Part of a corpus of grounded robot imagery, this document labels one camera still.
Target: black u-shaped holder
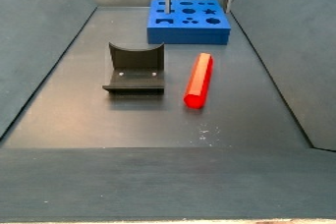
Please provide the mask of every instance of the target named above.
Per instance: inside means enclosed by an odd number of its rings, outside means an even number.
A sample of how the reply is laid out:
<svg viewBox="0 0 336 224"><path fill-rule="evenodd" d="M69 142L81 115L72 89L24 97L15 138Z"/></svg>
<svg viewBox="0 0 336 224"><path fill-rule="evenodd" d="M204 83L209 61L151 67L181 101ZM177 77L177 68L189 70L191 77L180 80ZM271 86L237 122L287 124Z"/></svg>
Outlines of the black u-shaped holder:
<svg viewBox="0 0 336 224"><path fill-rule="evenodd" d="M109 43L113 63L108 92L164 92L164 44L144 50L128 50Z"/></svg>

